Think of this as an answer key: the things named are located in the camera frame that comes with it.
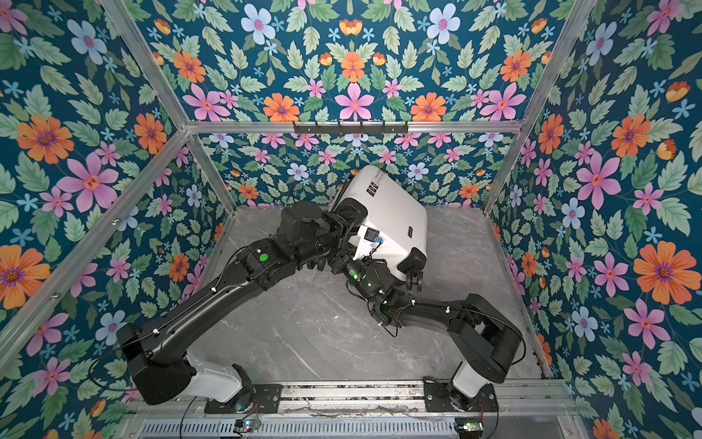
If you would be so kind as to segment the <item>white hard-shell suitcase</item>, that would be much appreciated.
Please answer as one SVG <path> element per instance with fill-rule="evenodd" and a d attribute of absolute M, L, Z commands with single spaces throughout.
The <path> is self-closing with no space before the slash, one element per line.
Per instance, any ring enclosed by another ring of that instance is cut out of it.
<path fill-rule="evenodd" d="M 353 213 L 356 218 L 346 253 L 335 263 L 353 260 L 358 229 L 367 226 L 380 232 L 383 243 L 366 258 L 387 263 L 392 274 L 391 290 L 420 287 L 427 263 L 427 210 L 390 175 L 376 166 L 365 166 L 344 182 L 330 210 Z"/>

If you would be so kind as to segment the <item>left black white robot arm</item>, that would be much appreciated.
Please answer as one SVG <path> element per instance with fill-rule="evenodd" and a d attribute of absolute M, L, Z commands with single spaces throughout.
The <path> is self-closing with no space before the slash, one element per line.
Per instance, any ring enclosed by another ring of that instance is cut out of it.
<path fill-rule="evenodd" d="M 239 365 L 200 360 L 188 348 L 230 312 L 294 275 L 307 263 L 334 258 L 367 217 L 350 201 L 334 210 L 298 202 L 285 208 L 266 238 L 244 245 L 208 284 L 162 318 L 122 327 L 118 341 L 133 384 L 149 405 L 181 395 L 207 398 L 235 411 L 252 403 L 253 386 Z"/>

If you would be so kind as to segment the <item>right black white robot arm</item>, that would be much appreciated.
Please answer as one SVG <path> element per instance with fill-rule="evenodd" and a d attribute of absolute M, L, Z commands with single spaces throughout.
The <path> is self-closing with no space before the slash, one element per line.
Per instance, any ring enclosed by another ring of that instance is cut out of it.
<path fill-rule="evenodd" d="M 421 270 L 409 270 L 402 282 L 386 262 L 370 257 L 339 257 L 330 268 L 347 278 L 351 294 L 366 302 L 370 316 L 391 336 L 403 327 L 422 327 L 451 338 L 464 360 L 444 389 L 460 404 L 468 406 L 486 386 L 504 382 L 518 362 L 517 351 L 524 345 L 521 331 L 482 296 L 470 294 L 461 301 L 419 296 Z"/>

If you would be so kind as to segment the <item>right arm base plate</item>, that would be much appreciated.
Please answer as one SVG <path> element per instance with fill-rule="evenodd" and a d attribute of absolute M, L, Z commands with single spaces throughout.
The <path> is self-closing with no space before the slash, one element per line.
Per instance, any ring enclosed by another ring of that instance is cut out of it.
<path fill-rule="evenodd" d="M 495 388 L 488 383 L 475 396 L 461 393 L 453 384 L 424 378 L 423 400 L 428 413 L 497 413 Z"/>

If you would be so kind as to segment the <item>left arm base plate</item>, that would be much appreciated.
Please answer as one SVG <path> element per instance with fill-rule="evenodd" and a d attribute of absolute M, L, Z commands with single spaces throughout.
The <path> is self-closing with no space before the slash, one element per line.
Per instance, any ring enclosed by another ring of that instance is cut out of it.
<path fill-rule="evenodd" d="M 208 400 L 206 414 L 271 414 L 277 413 L 282 401 L 281 384 L 245 386 L 228 402 Z"/>

